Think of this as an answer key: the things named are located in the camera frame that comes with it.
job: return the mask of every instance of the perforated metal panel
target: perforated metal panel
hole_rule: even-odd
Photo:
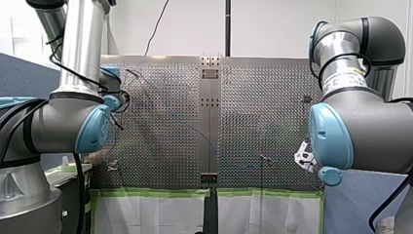
[[[115,57],[104,61],[120,67],[131,106],[124,116],[116,115],[125,130],[119,133],[111,128],[101,152],[103,162],[94,170],[95,186],[199,187],[195,131],[199,125],[199,59]],[[117,170],[108,171],[116,160]]]
[[[316,178],[293,161],[308,137],[310,106],[320,95],[307,61],[224,58],[221,65],[219,185],[297,189],[315,184]]]
[[[125,130],[117,135],[111,129],[93,184],[200,187],[200,168],[216,165],[208,144],[215,145],[218,135],[220,187],[312,189],[314,175],[293,161],[308,137],[308,111],[320,95],[307,61],[222,58],[219,77],[203,79],[201,59],[103,59],[121,68],[131,107],[122,117]],[[117,170],[108,171],[115,161]]]

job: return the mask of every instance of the metal bracket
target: metal bracket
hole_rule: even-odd
[[[218,174],[201,174],[201,183],[217,183]]]
[[[309,143],[307,143],[305,140],[301,143],[298,152],[294,154],[294,161],[302,169],[310,173],[313,173],[317,161],[313,153],[306,151],[308,144]]]
[[[218,79],[218,69],[203,69],[203,79]]]

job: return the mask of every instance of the gray partition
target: gray partition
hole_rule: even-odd
[[[58,74],[49,67],[0,54],[0,97],[49,98],[49,93],[58,86]],[[63,155],[73,159],[71,153],[42,155],[43,169],[60,165]]]
[[[293,162],[319,97],[305,59],[103,57],[102,63],[120,68],[131,106],[117,116],[125,130],[112,128],[101,152],[97,187],[200,187],[201,174],[218,174],[220,187],[313,190],[315,177]],[[108,171],[116,162],[118,170]]]

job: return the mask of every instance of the black cable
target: black cable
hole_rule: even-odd
[[[3,142],[3,147],[0,151],[0,168],[2,167],[4,158],[6,157],[7,150],[9,149],[10,142],[12,141],[13,135],[15,134],[16,130],[19,128],[20,124],[24,122],[30,115],[32,115],[35,111],[41,108],[43,105],[47,104],[47,100],[42,100],[39,102],[30,102],[30,105],[36,104],[34,108],[27,111],[10,129],[9,134],[7,135],[6,139]]]
[[[394,102],[401,102],[401,101],[413,102],[413,97],[401,97],[401,98],[396,98],[396,99],[393,99],[393,100],[389,100],[388,102],[394,103]]]
[[[50,45],[50,44],[58,41],[59,39],[63,38],[63,36],[64,36],[64,29],[58,34],[57,37],[55,37],[55,39],[52,39],[52,40],[46,42],[46,45]]]
[[[146,52],[145,52],[146,56],[148,55],[148,51],[149,51],[149,47],[151,46],[152,39],[154,39],[154,37],[155,37],[156,31],[158,30],[159,22],[161,21],[162,16],[164,15],[164,12],[165,12],[165,9],[167,8],[168,2],[169,2],[169,0],[167,0],[165,2],[164,8],[161,11],[161,15],[159,16],[158,21],[156,22],[154,32],[152,33],[151,38],[149,38],[148,45],[146,46]]]
[[[376,209],[376,211],[371,215],[370,219],[368,219],[368,225],[374,233],[376,233],[376,228],[374,227],[374,219],[376,219],[376,217],[401,193],[401,191],[403,191],[407,184],[409,184],[409,181],[412,179],[412,177],[413,168],[408,173],[407,178],[404,179],[404,181],[398,186],[398,188],[392,193],[392,195],[390,195],[389,198],[386,199],[386,201]]]
[[[59,45],[56,46],[55,49],[52,51],[52,54],[49,56],[49,61],[50,61],[50,62],[52,62],[54,65],[60,67],[61,69],[66,70],[66,71],[72,73],[73,75],[77,76],[79,79],[81,79],[81,80],[83,80],[83,81],[87,81],[87,82],[90,82],[90,83],[92,83],[92,84],[94,84],[94,85],[97,85],[97,86],[100,87],[103,91],[107,91],[107,90],[108,90],[107,87],[101,85],[100,83],[98,83],[98,82],[96,82],[96,81],[94,81],[94,80],[92,80],[92,79],[90,79],[90,78],[87,78],[87,77],[79,74],[78,72],[70,69],[69,67],[61,64],[61,63],[58,62],[58,61],[55,61],[55,56],[56,56],[56,53],[57,53],[57,49],[58,49],[59,47],[61,47],[61,46],[62,46],[62,44],[59,44]]]
[[[112,117],[112,119],[113,119],[113,123],[116,125],[116,127],[118,127],[120,130],[124,130],[124,127],[122,127],[119,123],[118,123],[118,121],[115,119],[115,117],[113,116],[113,114],[110,114],[110,117]]]
[[[363,54],[360,54],[360,53],[345,53],[345,54],[337,55],[337,56],[334,56],[334,57],[330,58],[328,61],[326,61],[325,64],[319,70],[319,78],[318,79],[319,79],[319,88],[321,90],[322,90],[322,83],[321,83],[322,74],[324,73],[324,70],[327,68],[327,66],[330,65],[333,61],[335,61],[335,60],[337,60],[341,57],[348,57],[348,56],[355,56],[358,59],[364,59],[364,62],[366,62],[366,65],[367,65],[367,70],[364,73],[364,78],[367,77],[368,74],[370,74],[372,64],[371,64],[370,59],[367,56],[365,56]]]
[[[76,234],[82,234],[83,220],[85,219],[85,176],[83,175],[82,162],[79,154],[73,153],[73,157],[75,159],[79,186],[79,216]]]

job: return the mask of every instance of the small metal object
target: small metal object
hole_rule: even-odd
[[[217,174],[201,174],[201,183],[216,183],[217,181]]]
[[[311,103],[313,98],[311,96],[303,96],[303,102],[304,103]]]
[[[118,171],[118,160],[114,160],[112,162],[109,162],[108,166],[107,166],[107,171],[111,172],[111,171]]]
[[[203,78],[218,79],[218,70],[217,69],[203,69]]]
[[[68,216],[68,211],[65,211],[65,210],[61,211],[61,220],[67,219],[67,216]]]
[[[302,169],[313,173],[315,171],[315,165],[317,163],[313,153],[307,152],[306,148],[309,143],[305,140],[301,143],[297,153],[294,154],[294,162],[298,164]]]

